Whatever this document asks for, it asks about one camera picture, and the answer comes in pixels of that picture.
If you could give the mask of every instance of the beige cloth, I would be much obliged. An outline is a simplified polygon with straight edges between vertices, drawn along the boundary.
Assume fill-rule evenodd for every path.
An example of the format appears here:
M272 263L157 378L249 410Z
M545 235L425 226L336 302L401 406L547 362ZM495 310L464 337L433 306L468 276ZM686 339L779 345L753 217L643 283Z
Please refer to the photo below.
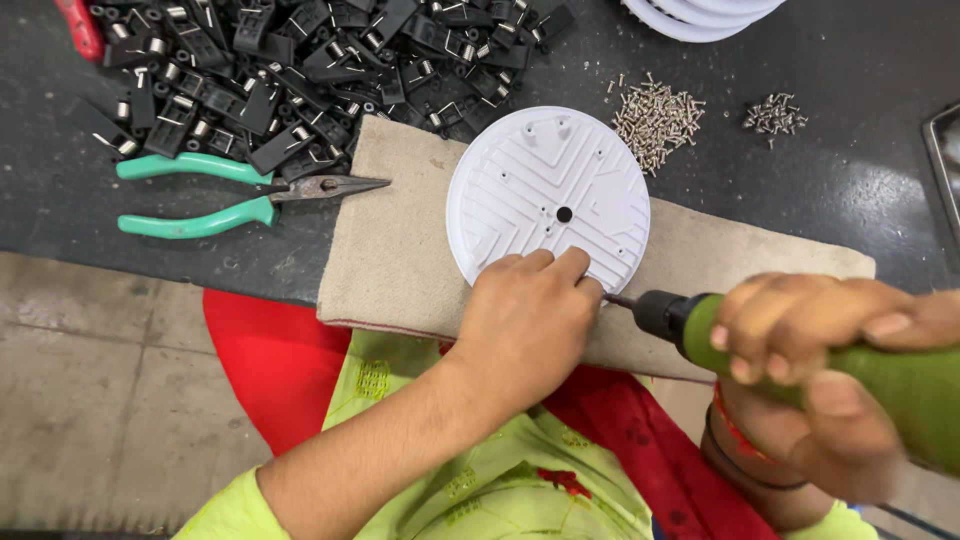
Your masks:
M454 339L470 287L446 240L446 192L467 145L365 116L352 173L390 187L344 200L320 283L317 318L336 326ZM646 253L623 294L658 288L684 295L726 292L753 274L780 270L872 277L872 258L650 199ZM713 374L607 306L585 361L689 380Z

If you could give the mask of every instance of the pile of black clips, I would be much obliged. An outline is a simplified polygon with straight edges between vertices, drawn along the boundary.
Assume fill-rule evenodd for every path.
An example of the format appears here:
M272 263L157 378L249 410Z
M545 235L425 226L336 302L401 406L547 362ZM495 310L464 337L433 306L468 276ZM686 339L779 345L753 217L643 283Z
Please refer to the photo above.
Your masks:
M288 180L346 171L361 114L441 136L505 114L534 50L574 19L531 3L99 0L104 66L130 91L110 116L82 98L67 115L114 160L188 151Z

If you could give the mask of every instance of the screw hole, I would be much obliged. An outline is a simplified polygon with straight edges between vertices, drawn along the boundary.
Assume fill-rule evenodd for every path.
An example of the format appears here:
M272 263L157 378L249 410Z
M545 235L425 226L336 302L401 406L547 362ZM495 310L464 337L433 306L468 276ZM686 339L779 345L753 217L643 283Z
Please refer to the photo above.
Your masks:
M573 219L573 210L568 207L560 207L557 210L557 221L561 223L569 223Z

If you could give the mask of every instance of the red handle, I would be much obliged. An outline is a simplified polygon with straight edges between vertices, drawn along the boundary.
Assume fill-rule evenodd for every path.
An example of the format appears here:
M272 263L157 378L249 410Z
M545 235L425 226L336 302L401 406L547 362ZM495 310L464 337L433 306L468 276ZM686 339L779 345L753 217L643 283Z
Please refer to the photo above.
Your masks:
M100 37L84 0L54 0L70 27L73 44L87 61L100 63L104 59L104 41Z

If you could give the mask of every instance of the concrete floor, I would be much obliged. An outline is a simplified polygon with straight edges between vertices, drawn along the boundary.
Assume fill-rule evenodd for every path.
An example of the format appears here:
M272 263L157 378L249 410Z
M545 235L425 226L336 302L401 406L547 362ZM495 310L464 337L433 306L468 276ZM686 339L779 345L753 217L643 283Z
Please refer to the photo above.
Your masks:
M710 388L655 380L654 394L699 442ZM0 529L169 533L269 458L200 288L0 253ZM960 482L911 467L894 505L960 533L956 501Z

